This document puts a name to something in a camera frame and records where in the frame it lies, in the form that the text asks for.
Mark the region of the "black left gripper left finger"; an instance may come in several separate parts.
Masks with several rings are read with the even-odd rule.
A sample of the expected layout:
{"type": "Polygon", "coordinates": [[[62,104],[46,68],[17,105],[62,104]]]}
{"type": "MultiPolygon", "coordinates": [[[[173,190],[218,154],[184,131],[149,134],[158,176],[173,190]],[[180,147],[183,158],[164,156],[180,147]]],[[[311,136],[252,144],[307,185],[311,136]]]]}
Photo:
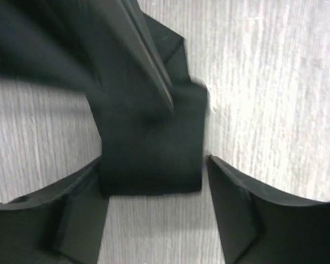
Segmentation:
{"type": "Polygon", "coordinates": [[[0,203],[0,263],[97,263],[108,208],[99,161],[0,203]]]}

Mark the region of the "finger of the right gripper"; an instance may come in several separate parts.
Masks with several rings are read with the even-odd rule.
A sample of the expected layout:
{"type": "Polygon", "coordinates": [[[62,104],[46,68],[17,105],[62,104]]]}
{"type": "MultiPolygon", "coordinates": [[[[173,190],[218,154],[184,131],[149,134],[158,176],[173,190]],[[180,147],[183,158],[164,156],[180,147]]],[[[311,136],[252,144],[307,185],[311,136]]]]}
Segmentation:
{"type": "Polygon", "coordinates": [[[79,91],[96,107],[174,111],[137,1],[0,1],[0,78],[79,91]]]}

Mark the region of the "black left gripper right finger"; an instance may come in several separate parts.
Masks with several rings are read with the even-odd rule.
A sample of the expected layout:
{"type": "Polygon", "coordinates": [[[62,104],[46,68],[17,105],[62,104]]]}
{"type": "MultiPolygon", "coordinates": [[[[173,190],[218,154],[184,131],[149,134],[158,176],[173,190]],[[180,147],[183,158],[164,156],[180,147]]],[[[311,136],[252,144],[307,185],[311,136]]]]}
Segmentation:
{"type": "Polygon", "coordinates": [[[330,263],[330,202],[273,188],[216,156],[207,172],[226,263],[330,263]]]}

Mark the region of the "black tie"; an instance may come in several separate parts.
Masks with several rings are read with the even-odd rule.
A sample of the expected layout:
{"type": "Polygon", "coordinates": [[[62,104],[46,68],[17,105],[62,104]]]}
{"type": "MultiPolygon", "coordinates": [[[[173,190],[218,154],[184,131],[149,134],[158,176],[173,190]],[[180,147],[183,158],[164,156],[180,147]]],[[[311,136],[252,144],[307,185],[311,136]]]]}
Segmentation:
{"type": "Polygon", "coordinates": [[[192,193],[202,185],[208,92],[188,72],[185,40],[144,14],[172,82],[171,115],[140,115],[94,106],[101,137],[98,174],[104,196],[192,193]]]}

